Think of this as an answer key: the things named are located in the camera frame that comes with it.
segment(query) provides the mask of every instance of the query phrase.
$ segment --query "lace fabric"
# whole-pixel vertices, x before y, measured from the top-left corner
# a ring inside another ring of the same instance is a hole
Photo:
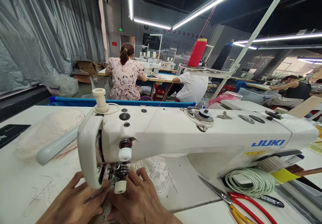
[[[154,156],[137,161],[131,164],[130,169],[136,171],[139,168],[145,168],[147,174],[152,180],[159,198],[165,197],[175,181],[170,175],[170,171],[161,156]]]

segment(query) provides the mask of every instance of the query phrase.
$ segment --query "red thread spool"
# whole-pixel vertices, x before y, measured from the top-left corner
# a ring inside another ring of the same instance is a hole
[[[207,39],[198,39],[188,62],[189,67],[193,67],[193,68],[198,67],[202,54],[205,51],[206,45],[207,45]]]

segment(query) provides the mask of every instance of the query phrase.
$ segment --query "pink floral dress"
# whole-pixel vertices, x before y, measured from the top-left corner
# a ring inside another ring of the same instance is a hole
[[[113,100],[139,100],[140,93],[135,82],[142,76],[143,67],[129,59],[122,65],[120,58],[109,58],[107,69],[113,75],[113,88],[111,89],[111,99]]]

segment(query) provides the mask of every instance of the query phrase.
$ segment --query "ceiling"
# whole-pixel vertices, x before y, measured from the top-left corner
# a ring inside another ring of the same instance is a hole
[[[172,10],[182,11],[182,18],[208,0],[142,0]],[[227,0],[219,4],[211,18],[212,24],[227,25],[252,33],[273,0]],[[322,0],[281,0],[258,37],[295,34],[299,30],[322,30]],[[322,40],[287,41],[287,44],[315,44]]]

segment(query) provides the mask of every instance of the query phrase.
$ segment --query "red-handled scissors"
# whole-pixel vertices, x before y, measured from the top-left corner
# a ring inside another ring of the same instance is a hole
[[[222,200],[224,202],[226,202],[230,209],[231,209],[231,213],[234,216],[236,222],[238,224],[242,224],[242,221],[244,221],[247,224],[254,224],[250,219],[248,219],[247,217],[245,217],[242,213],[240,213],[236,207],[233,205],[233,203],[239,205],[244,211],[246,211],[246,213],[248,215],[251,216],[251,218],[253,218],[258,224],[265,224],[264,222],[262,222],[261,219],[258,218],[258,216],[256,216],[250,209],[248,209],[243,203],[241,203],[239,200],[237,199],[245,199],[248,200],[250,203],[252,203],[254,206],[256,206],[267,218],[268,220],[272,223],[272,224],[277,224],[277,222],[274,220],[274,218],[260,205],[258,204],[255,200],[253,200],[252,198],[243,195],[243,194],[238,194],[238,193],[231,193],[229,192],[228,194],[226,194],[225,192],[219,190],[218,188],[216,188],[215,186],[213,186],[212,184],[210,184],[207,180],[205,180],[204,178],[200,177],[199,178],[207,185],[209,186],[217,195],[219,195]]]

